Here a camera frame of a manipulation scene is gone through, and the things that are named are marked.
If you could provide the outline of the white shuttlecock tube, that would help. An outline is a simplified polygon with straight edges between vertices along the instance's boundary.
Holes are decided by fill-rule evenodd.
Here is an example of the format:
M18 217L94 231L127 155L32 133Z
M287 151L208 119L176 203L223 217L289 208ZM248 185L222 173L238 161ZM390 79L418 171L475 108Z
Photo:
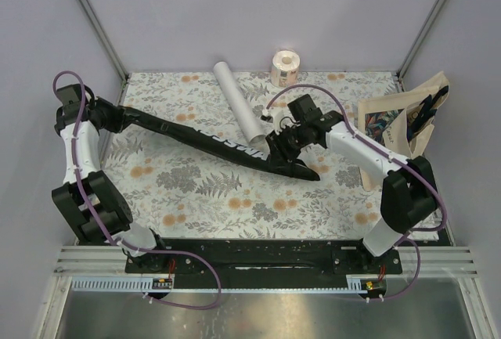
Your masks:
M243 96L229 65L220 61L214 65L213 72L247 143L257 145L264 139L265 133L249 102Z

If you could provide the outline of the black racket bag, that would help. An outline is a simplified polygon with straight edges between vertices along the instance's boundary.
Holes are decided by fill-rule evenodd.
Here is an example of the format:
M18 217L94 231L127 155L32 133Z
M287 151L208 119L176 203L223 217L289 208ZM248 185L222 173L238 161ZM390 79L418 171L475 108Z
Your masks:
M294 151L291 156L287 156L280 149L280 141L274 135L266 137L269 151L264 152L253 146L245 146L231 139L167 121L141 110L126 106L121 109L124 113L123 126L125 128L131 124L137 125L214 157L257 171L305 181L320 180L317 172L297 158L298 152Z

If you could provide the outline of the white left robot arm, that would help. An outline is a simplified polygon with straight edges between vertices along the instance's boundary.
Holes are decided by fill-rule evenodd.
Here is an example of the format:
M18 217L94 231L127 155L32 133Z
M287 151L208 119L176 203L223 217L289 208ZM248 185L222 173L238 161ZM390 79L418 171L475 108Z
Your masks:
M52 191L59 212L83 244L110 243L152 272L162 272L170 254L161 248L151 229L133 222L126 199L102 170L99 161L99 130L110 116L92 90L79 84L56 90L61 107L56 111L55 130L63 140L66 172L63 185Z

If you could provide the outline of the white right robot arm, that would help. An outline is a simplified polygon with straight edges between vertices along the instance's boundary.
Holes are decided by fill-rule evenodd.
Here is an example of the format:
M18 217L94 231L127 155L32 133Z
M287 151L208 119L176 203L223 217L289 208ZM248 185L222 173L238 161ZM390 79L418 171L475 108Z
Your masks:
M267 106L261 113L273 125L267 137L271 151L293 161L304 147L318 144L348 158L381 186L381 219L363 237L365 248L356 254L363 272L376 272L384 264L384 254L417 231L416 225L442 204L430 163L424 157L409 159L382 147L356 131L343 114L335 110L324 114L309 95L289 103L288 108L291 125L285 123L282 110Z

